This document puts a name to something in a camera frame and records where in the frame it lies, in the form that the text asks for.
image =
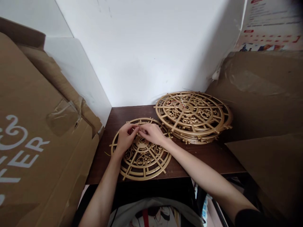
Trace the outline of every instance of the forearm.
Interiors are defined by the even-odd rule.
[[[163,147],[181,164],[189,176],[223,207],[232,221],[240,210],[256,209],[224,177],[172,140],[166,140]]]
[[[121,157],[113,156],[81,219],[80,227],[107,226],[113,205]]]

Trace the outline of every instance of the cardboard box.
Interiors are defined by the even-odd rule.
[[[15,43],[40,73],[61,93],[72,101],[78,113],[92,127],[92,136],[101,131],[100,119],[91,111],[83,97],[67,81],[55,60],[43,50],[45,35],[33,29],[0,18],[0,32]]]
[[[303,186],[302,72],[301,52],[238,52],[206,91],[234,114],[220,139],[291,222]]]
[[[0,31],[0,225],[69,226],[99,137],[12,41],[42,49],[44,36]]]

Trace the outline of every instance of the poster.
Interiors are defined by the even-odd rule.
[[[234,51],[303,50],[299,0],[248,0]]]

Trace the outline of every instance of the stack of gold wheels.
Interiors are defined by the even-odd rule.
[[[160,98],[155,108],[162,124],[186,144],[210,143],[223,130],[232,128],[230,109],[205,93],[170,93]]]

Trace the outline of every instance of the hand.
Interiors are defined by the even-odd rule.
[[[134,129],[133,132],[129,135],[128,131]],[[140,127],[135,124],[126,123],[119,130],[118,144],[114,154],[123,157],[126,150],[132,145],[132,142],[138,133]]]
[[[148,141],[163,146],[167,137],[163,134],[161,129],[156,124],[140,125],[139,134]]]

